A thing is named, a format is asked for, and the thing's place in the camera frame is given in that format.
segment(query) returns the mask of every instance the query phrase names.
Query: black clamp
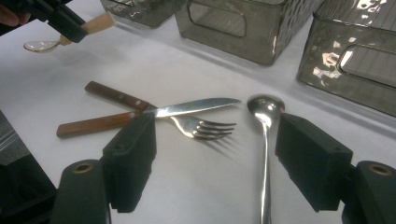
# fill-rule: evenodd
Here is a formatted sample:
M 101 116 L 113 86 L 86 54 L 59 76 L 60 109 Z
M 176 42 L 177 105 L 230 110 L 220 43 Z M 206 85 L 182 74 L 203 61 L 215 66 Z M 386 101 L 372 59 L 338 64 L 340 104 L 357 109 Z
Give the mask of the black clamp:
M 109 205 L 133 212 L 151 173 L 155 118 L 137 116 L 103 150 L 100 160 L 76 162 L 62 174 L 50 223 L 111 223 Z
M 40 21 L 78 43 L 88 33 L 81 28 L 85 21 L 60 0 L 0 0 L 0 4 L 17 13 L 30 13 Z
M 306 119 L 283 114 L 276 155 L 313 209 L 345 204 L 344 224 L 396 223 L 396 170 L 376 161 L 352 166 L 353 152 Z

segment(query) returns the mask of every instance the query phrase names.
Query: wooden handle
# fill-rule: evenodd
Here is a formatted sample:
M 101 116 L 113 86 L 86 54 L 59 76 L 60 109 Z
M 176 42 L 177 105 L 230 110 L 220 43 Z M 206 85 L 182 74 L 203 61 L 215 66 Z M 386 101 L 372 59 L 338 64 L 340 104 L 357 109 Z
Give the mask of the wooden handle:
M 93 18 L 90 21 L 85 22 L 81 25 L 81 28 L 84 29 L 89 35 L 103 31 L 115 24 L 113 16 L 106 12 L 98 17 Z
M 107 100 L 130 106 L 140 111 L 144 111 L 149 107 L 149 103 L 144 100 L 140 100 L 132 95 L 111 89 L 94 81 L 88 83 L 85 87 L 85 91 L 103 97 Z
M 86 119 L 72 123 L 61 124 L 56 135 L 60 138 L 83 135 L 86 133 L 97 133 L 105 130 L 123 127 L 131 117 L 140 115 L 139 111 L 128 112 L 117 115 L 101 117 L 97 119 Z

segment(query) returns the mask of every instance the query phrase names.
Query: spoon handle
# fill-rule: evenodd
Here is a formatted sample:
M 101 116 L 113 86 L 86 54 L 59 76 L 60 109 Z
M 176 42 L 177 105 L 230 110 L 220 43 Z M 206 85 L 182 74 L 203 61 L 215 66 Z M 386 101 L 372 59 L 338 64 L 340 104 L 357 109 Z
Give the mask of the spoon handle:
M 113 16 L 106 12 L 98 17 L 93 18 L 90 21 L 85 22 L 81 25 L 89 35 L 103 31 L 115 24 Z
M 269 131 L 270 127 L 263 124 L 263 166 L 262 166 L 262 201 L 261 201 L 261 224 L 271 224 L 271 185 L 270 185 L 270 166 L 269 166 Z

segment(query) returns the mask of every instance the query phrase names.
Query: screw hole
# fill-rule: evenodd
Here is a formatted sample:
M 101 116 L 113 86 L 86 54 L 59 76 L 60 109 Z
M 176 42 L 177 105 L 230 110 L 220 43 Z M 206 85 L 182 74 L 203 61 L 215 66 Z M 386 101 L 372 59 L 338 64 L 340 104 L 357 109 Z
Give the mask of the screw hole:
M 388 167 L 383 165 L 372 164 L 370 165 L 370 170 L 378 175 L 386 175 L 386 176 L 393 175 L 392 171 Z
M 93 165 L 90 163 L 82 163 L 75 167 L 74 173 L 75 174 L 83 174 L 89 172 L 92 169 Z

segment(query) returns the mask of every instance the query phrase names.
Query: knife handle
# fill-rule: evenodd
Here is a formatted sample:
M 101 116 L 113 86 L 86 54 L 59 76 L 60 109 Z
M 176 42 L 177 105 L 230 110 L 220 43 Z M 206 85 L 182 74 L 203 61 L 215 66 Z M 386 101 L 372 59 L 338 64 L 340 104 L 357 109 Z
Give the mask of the knife handle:
M 124 92 L 111 89 L 94 81 L 88 83 L 88 85 L 85 87 L 85 91 L 97 96 L 101 96 L 107 100 L 133 107 L 140 111 L 144 111 L 149 107 L 149 102 L 140 100 Z
M 59 138 L 83 135 L 86 133 L 97 133 L 105 130 L 123 127 L 132 117 L 140 115 L 140 111 L 127 112 L 110 115 L 96 119 L 86 119 L 72 123 L 61 124 L 56 135 Z

